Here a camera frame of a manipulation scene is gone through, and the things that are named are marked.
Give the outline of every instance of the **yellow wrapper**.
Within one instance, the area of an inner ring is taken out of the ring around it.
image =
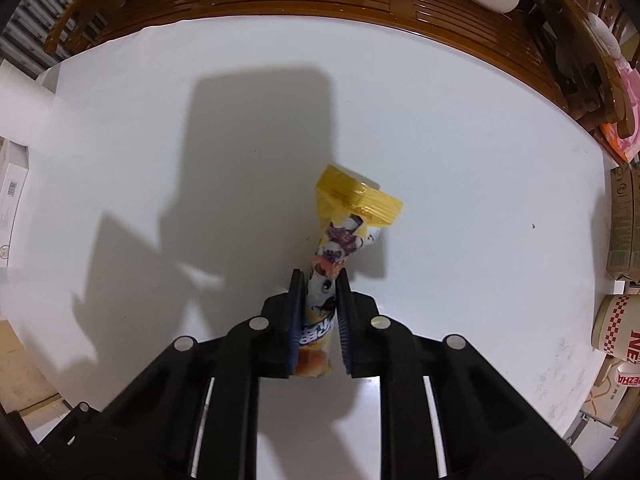
[[[296,375],[319,377],[331,370],[329,347],[335,316],[335,279],[347,256],[371,245],[391,225],[402,202],[327,166],[316,184],[322,226],[306,294]]]

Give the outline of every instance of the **wooden chair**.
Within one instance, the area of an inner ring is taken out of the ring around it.
[[[44,51],[55,53],[62,35],[66,38],[62,45],[76,54],[95,43],[95,29],[90,25],[95,19],[104,22],[113,18],[113,13],[127,0],[74,0],[59,17],[44,43]]]
[[[603,123],[617,123],[618,135],[625,138],[635,131],[635,121],[628,95],[609,53],[601,46],[588,25],[588,13],[599,16],[612,28],[620,41],[628,15],[617,0],[535,0],[556,37],[546,41],[545,32],[538,30],[538,45],[551,70],[556,74],[569,114],[588,132],[598,134]],[[555,42],[572,67],[573,86],[563,80],[555,66]],[[640,48],[636,51],[635,66]]]
[[[74,6],[72,12],[82,14],[80,25],[98,9],[95,1],[78,1]],[[496,14],[469,0],[127,0],[108,20],[103,34],[82,48],[148,25],[241,14],[326,16],[420,34],[500,68],[566,108],[525,28],[524,14],[519,10]]]

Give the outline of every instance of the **barcode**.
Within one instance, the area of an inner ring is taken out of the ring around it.
[[[629,266],[630,256],[631,251],[610,251],[607,267],[625,267],[626,269]]]
[[[9,182],[9,191],[6,192],[7,196],[15,195],[15,188],[18,187],[18,181],[12,180]]]

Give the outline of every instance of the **white table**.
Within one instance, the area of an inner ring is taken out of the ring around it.
[[[348,262],[354,290],[414,333],[465,335],[569,427],[602,362],[608,176],[535,91],[434,41],[324,18],[148,28],[56,75],[0,309],[72,404],[102,408],[177,335],[224,335],[284,290],[310,263],[314,183],[335,161],[404,201]],[[263,383],[261,479],[378,478],[377,383],[334,364]]]

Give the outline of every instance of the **pink plastic bag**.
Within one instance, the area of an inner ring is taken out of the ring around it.
[[[632,69],[624,59],[616,60],[616,67],[620,73],[620,79],[622,79],[626,93],[629,95],[629,101],[631,101],[636,130],[632,136],[626,139],[620,139],[615,124],[601,124],[600,129],[611,147],[616,150],[616,153],[627,162],[631,162],[636,156],[636,153],[640,151],[640,74],[638,70]]]

